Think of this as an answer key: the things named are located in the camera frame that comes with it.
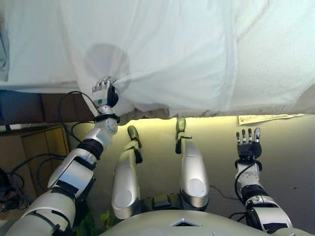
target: black joint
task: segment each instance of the black joint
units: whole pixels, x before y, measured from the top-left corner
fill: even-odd
[[[256,163],[259,167],[259,171],[262,171],[262,164],[260,163],[260,161],[257,160],[242,160],[242,159],[238,159],[234,162],[234,166],[235,168],[237,168],[237,164],[245,164],[245,165],[251,165],[252,163]]]
[[[136,164],[143,162],[143,158],[139,149],[133,149],[134,155],[136,156]]]
[[[94,140],[94,139],[85,139],[83,140],[78,146],[77,148],[80,148],[80,149],[84,149],[90,153],[92,153],[97,160],[100,159],[100,156],[104,150],[103,148],[103,145]]]
[[[249,209],[246,212],[246,223],[248,226],[258,229],[258,230],[262,230],[261,228],[261,223],[259,220],[259,217],[256,213],[256,211],[254,209]]]
[[[81,164],[82,166],[85,166],[86,168],[90,169],[91,171],[95,169],[96,167],[96,162],[94,162],[93,164],[90,164],[88,161],[83,160],[81,157],[76,156],[74,158],[74,160],[76,162],[78,162],[79,164]]]
[[[86,188],[83,190],[83,192],[80,194],[80,196],[77,198],[76,202],[83,202],[87,199],[87,196],[88,196],[90,190],[92,189],[95,181],[96,181],[96,179],[95,179],[95,177],[93,177],[90,180],[89,184],[86,186]]]
[[[76,193],[79,191],[78,188],[62,180],[58,180],[57,185],[58,187],[54,187],[51,192],[63,194],[71,199],[74,199]]]
[[[175,153],[176,154],[181,154],[182,153],[182,139],[178,139],[176,141]]]
[[[244,199],[244,202],[246,202],[249,198],[253,196],[269,196],[267,192],[259,185],[252,184],[252,185],[246,185],[242,189],[242,197]]]
[[[115,119],[115,120],[117,120],[117,123],[119,123],[119,117],[116,116],[115,114],[102,114],[102,115],[99,115],[99,116],[94,118],[94,122],[99,122],[99,121],[102,121],[102,120],[105,120],[105,119],[108,119],[108,118]]]

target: black cable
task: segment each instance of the black cable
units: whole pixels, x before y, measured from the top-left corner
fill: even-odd
[[[73,134],[68,130],[68,128],[67,128],[66,125],[64,124],[63,117],[62,117],[62,113],[61,113],[61,105],[62,105],[63,100],[64,100],[68,95],[73,94],[73,93],[79,93],[79,94],[81,94],[81,95],[86,96],[86,97],[92,102],[92,104],[93,104],[93,106],[95,107],[95,109],[97,110],[97,112],[98,112],[99,114],[101,114],[101,112],[98,110],[97,106],[94,104],[94,102],[92,101],[92,99],[91,99],[89,96],[87,96],[85,93],[83,93],[83,92],[80,92],[80,91],[71,91],[71,92],[69,92],[69,93],[66,93],[66,94],[62,97],[62,99],[60,100],[60,102],[59,102],[59,104],[58,104],[58,116],[59,116],[59,119],[60,119],[60,121],[61,121],[61,123],[62,123],[62,126],[63,126],[64,130],[65,130],[71,137],[73,137],[76,141],[81,142],[80,139],[78,139],[75,135],[73,135]]]
[[[230,215],[228,216],[228,218],[229,218],[229,219],[232,219],[232,217],[233,217],[234,215],[241,215],[241,214],[246,214],[246,212],[235,212],[235,213],[233,213],[233,214],[230,214]]]
[[[84,124],[84,123],[94,124],[94,122],[91,122],[91,121],[82,121],[82,122],[75,123],[75,124],[71,127],[71,134],[72,134],[72,136],[74,136],[74,137],[75,137],[76,139],[78,139],[78,140],[79,140],[79,138],[75,136],[75,134],[74,134],[74,132],[73,132],[73,129],[74,129],[74,127],[76,127],[77,125],[79,125],[79,124]]]
[[[254,160],[254,163],[253,163],[253,164],[251,164],[251,165],[247,166],[245,169],[243,169],[243,170],[237,175],[237,177],[235,178],[234,191],[235,191],[235,194],[236,194],[238,200],[240,200],[241,203],[243,203],[243,205],[245,205],[245,202],[244,202],[244,200],[241,198],[241,196],[239,195],[239,193],[238,193],[238,191],[237,191],[237,181],[238,181],[238,179],[240,178],[240,176],[241,176],[246,170],[248,170],[250,167],[254,166],[255,163],[256,163],[256,160]]]
[[[40,183],[40,179],[39,179],[40,169],[43,167],[43,165],[44,165],[47,161],[50,161],[50,160],[64,160],[64,156],[61,156],[61,155],[60,155],[60,157],[51,157],[51,158],[49,158],[49,159],[43,160],[43,161],[39,164],[38,169],[37,169],[37,171],[36,171],[36,180],[37,180],[37,184],[38,184],[39,188],[40,188],[41,190],[43,190],[44,192],[46,191],[46,189],[43,188],[43,186],[42,186],[41,183]]]
[[[22,181],[22,186],[21,186],[21,187],[19,187],[19,188],[21,189],[21,188],[23,188],[23,187],[24,187],[25,182],[24,182],[24,179],[22,178],[22,176],[20,176],[20,175],[19,175],[19,174],[17,174],[17,173],[8,173],[7,175],[14,175],[14,176],[19,177],[19,178],[21,179],[21,181]]]
[[[12,171],[9,173],[9,175],[14,175],[15,172],[17,172],[17,170],[19,168],[21,168],[22,166],[24,166],[25,164],[29,163],[30,161],[34,160],[35,158],[38,158],[38,157],[41,157],[41,156],[56,156],[56,157],[61,157],[62,155],[58,155],[58,154],[54,154],[54,153],[42,153],[42,154],[39,154],[39,155],[36,155],[36,156],[33,156],[25,161],[23,161],[21,164],[17,165],[16,167],[14,167],[12,169]]]
[[[216,190],[221,194],[221,196],[224,197],[224,198],[226,198],[226,199],[231,199],[231,200],[236,200],[236,201],[239,200],[238,198],[233,198],[233,197],[227,197],[227,196],[225,196],[225,195],[221,192],[221,190],[219,190],[219,189],[218,189],[217,187],[215,187],[214,185],[210,185],[209,187],[216,189]]]
[[[237,220],[237,222],[240,222],[240,221],[243,220],[245,217],[246,217],[246,213],[245,213],[244,215],[242,215],[242,216]]]

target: white cloth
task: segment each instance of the white cloth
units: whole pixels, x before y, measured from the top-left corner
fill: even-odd
[[[315,2],[237,3],[238,75],[230,109],[287,112],[315,83]]]
[[[1,89],[91,95],[113,76],[118,115],[202,116],[287,111],[314,83],[312,0],[0,1],[10,40]]]

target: robotic hand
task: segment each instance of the robotic hand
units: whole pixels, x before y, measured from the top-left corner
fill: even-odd
[[[240,159],[235,162],[238,173],[235,179],[235,193],[245,205],[247,225],[272,234],[281,228],[292,228],[287,214],[273,200],[259,182],[262,165],[257,158],[261,155],[260,128],[254,131],[248,129],[249,141],[246,132],[242,130],[242,143],[239,132],[237,137],[237,150]]]
[[[118,102],[112,78],[93,87],[93,101],[99,115],[94,128],[53,172],[48,191],[39,196],[7,232],[7,236],[69,236],[75,216],[75,202],[85,199],[95,182],[93,169],[103,150],[117,133],[118,117],[112,107]]]

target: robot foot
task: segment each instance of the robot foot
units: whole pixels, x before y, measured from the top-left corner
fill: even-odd
[[[141,142],[139,139],[139,134],[138,134],[136,127],[134,127],[133,125],[130,125],[130,126],[128,126],[127,131],[128,131],[128,135],[129,135],[130,139],[132,141],[136,140],[138,142],[139,148],[141,148],[142,145],[141,145]]]
[[[128,135],[129,135],[131,141],[136,141],[138,143],[139,148],[133,148],[133,151],[134,151],[134,154],[136,156],[136,164],[139,164],[143,161],[143,158],[142,158],[142,155],[140,152],[140,148],[142,147],[142,144],[141,144],[140,139],[139,139],[138,131],[137,131],[136,127],[134,127],[133,125],[128,126],[127,131],[128,131]]]

